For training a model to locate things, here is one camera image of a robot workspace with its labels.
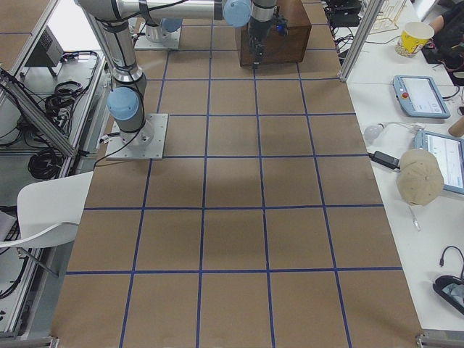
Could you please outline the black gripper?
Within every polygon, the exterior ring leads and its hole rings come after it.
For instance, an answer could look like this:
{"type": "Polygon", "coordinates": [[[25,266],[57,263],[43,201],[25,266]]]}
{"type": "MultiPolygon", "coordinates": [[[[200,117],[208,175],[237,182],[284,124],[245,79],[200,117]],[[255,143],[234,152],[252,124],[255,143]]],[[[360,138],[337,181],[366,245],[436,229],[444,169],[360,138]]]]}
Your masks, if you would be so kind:
{"type": "Polygon", "coordinates": [[[280,36],[287,35],[287,19],[280,14],[274,14],[266,21],[251,18],[248,26],[249,52],[253,56],[252,68],[257,69],[265,56],[265,46],[260,40],[265,40],[271,28],[275,28],[280,36]]]}

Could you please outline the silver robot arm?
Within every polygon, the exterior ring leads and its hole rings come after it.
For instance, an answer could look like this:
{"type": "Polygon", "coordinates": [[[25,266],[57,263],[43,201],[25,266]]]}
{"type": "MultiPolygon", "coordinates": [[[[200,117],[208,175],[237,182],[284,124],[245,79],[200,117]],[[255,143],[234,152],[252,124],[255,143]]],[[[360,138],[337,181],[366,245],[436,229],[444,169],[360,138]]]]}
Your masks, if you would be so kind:
{"type": "Polygon", "coordinates": [[[181,18],[158,18],[146,22],[146,38],[152,43],[162,43],[181,26],[181,18]]]}
{"type": "Polygon", "coordinates": [[[275,28],[287,34],[287,20],[276,1],[79,1],[104,55],[112,63],[115,88],[107,107],[119,128],[113,158],[159,159],[167,130],[166,114],[148,114],[144,109],[146,76],[139,67],[129,30],[129,20],[142,17],[147,25],[165,32],[177,30],[184,19],[225,20],[235,28],[247,27],[253,66],[265,56],[264,40],[275,28]]]}

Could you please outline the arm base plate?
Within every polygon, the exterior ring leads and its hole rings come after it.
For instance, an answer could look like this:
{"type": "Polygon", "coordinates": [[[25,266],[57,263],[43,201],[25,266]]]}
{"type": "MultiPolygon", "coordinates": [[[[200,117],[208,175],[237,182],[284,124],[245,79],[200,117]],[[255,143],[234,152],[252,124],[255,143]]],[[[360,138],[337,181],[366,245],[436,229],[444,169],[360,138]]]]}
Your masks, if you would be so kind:
{"type": "Polygon", "coordinates": [[[164,154],[168,114],[146,114],[145,125],[138,135],[120,133],[114,121],[106,155],[109,160],[161,160],[164,154]]]}
{"type": "Polygon", "coordinates": [[[162,43],[152,43],[148,41],[145,36],[146,26],[141,30],[138,38],[135,42],[135,50],[178,50],[180,37],[181,37],[181,27],[171,34],[171,37],[163,41],[162,43]]]}

